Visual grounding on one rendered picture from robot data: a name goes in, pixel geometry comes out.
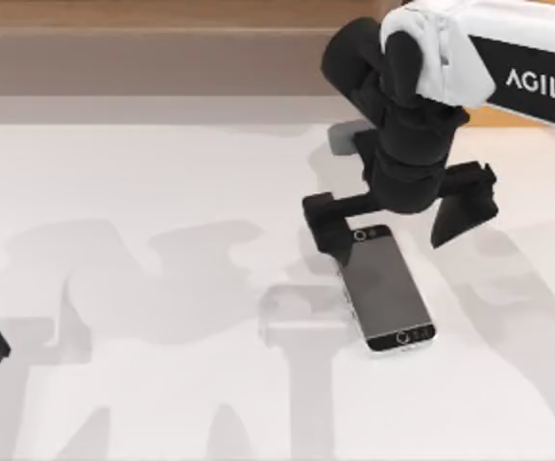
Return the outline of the pale grey rounded box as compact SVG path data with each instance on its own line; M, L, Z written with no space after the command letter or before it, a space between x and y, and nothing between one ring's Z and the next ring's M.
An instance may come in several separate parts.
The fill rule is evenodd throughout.
M374 134L375 127L364 119L337 123L327 130L330 150L338 157L364 155L373 145Z

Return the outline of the black and grey smartphone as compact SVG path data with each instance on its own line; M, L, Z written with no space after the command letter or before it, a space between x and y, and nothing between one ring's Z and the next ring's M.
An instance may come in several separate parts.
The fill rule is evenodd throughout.
M352 230L336 260L353 317L370 352L419 347L436 338L426 302L389 227Z

